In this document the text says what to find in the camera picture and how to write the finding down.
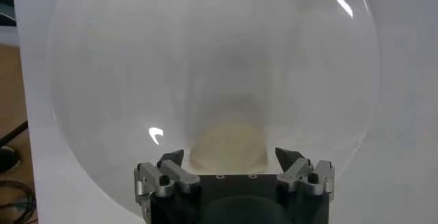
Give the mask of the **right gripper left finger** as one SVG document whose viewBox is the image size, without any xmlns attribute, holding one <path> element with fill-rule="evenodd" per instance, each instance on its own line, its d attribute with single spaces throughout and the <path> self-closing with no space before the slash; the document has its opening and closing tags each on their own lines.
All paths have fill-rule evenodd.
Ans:
<svg viewBox="0 0 438 224">
<path fill-rule="evenodd" d="M 201 184 L 201 177 L 182 168 L 184 150 L 165 153 L 156 164 L 139 163 L 134 168 L 135 202 L 143 212 L 151 205 L 151 197 L 169 198 L 179 189 L 190 194 Z"/>
</svg>

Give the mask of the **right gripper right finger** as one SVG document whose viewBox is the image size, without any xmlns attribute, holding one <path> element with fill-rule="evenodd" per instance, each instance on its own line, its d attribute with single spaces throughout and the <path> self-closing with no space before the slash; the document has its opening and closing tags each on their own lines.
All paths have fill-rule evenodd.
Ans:
<svg viewBox="0 0 438 224">
<path fill-rule="evenodd" d="M 320 160 L 313 165 L 300 152 L 279 147 L 275 149 L 275 155 L 283 171 L 276 180 L 287 192 L 301 190 L 306 195 L 334 193 L 335 167 L 331 161 Z"/>
</svg>

